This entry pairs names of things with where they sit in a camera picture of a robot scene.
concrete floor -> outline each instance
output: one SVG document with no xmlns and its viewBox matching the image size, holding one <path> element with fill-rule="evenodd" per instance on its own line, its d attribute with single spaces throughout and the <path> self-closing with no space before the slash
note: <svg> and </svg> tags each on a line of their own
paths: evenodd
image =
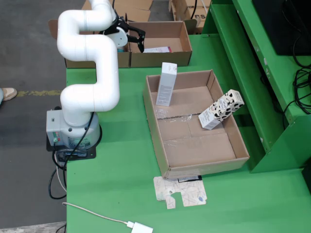
<svg viewBox="0 0 311 233">
<path fill-rule="evenodd" d="M 84 1 L 0 1 L 0 87 L 19 91 L 0 106 L 0 229 L 66 221 L 64 200 L 48 195 L 55 167 L 45 150 L 46 111 L 60 105 L 66 71 L 47 22 Z M 168 0 L 154 0 L 150 21 L 169 20 Z M 54 181 L 53 194 L 63 195 Z"/>
</svg>

white box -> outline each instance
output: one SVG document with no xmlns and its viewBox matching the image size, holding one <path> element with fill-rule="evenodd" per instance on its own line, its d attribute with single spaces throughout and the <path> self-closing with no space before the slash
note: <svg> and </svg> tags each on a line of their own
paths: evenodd
<svg viewBox="0 0 311 233">
<path fill-rule="evenodd" d="M 244 105 L 241 94 L 229 90 L 199 115 L 202 128 L 211 130 Z"/>
<path fill-rule="evenodd" d="M 177 64 L 162 63 L 162 73 L 157 91 L 156 105 L 169 106 L 177 76 Z"/>
</svg>

open cardboard box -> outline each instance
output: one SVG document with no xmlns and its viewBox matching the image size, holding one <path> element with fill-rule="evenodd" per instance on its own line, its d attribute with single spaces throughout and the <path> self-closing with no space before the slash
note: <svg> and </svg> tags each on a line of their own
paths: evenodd
<svg viewBox="0 0 311 233">
<path fill-rule="evenodd" d="M 192 48 L 184 22 L 129 22 L 146 32 L 145 49 L 169 46 L 172 52 L 140 53 L 136 43 L 130 43 L 131 67 L 161 67 L 162 62 L 188 66 Z"/>
<path fill-rule="evenodd" d="M 164 178 L 234 170 L 249 159 L 231 115 L 213 130 L 198 115 L 223 92 L 212 70 L 178 73 L 169 107 L 156 105 L 160 75 L 147 76 L 143 91 L 155 155 Z"/>
</svg>

shoe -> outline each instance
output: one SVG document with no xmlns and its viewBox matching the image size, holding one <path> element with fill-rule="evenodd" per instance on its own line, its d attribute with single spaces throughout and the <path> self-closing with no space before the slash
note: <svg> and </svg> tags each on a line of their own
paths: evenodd
<svg viewBox="0 0 311 233">
<path fill-rule="evenodd" d="M 14 88 L 2 88 L 3 91 L 3 101 L 11 100 L 17 96 L 17 91 Z"/>
</svg>

green table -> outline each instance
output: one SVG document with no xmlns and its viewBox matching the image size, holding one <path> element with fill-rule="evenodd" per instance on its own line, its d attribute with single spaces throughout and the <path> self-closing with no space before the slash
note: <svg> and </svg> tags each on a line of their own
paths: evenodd
<svg viewBox="0 0 311 233">
<path fill-rule="evenodd" d="M 178 72 L 214 69 L 223 90 L 239 90 L 219 35 L 190 36 L 193 54 Z M 146 75 L 160 68 L 119 69 L 120 102 L 99 113 L 103 138 L 92 160 L 68 163 L 67 201 L 99 214 L 137 221 L 154 233 L 310 232 L 311 197 L 299 169 L 251 174 L 240 170 L 203 177 L 207 204 L 176 209 L 156 200 L 153 177 L 160 176 L 142 98 Z M 67 84 L 94 83 L 94 69 L 67 69 Z M 246 107 L 235 119 L 250 155 L 262 149 Z M 129 233 L 125 225 L 67 207 L 69 233 Z"/>
</svg>

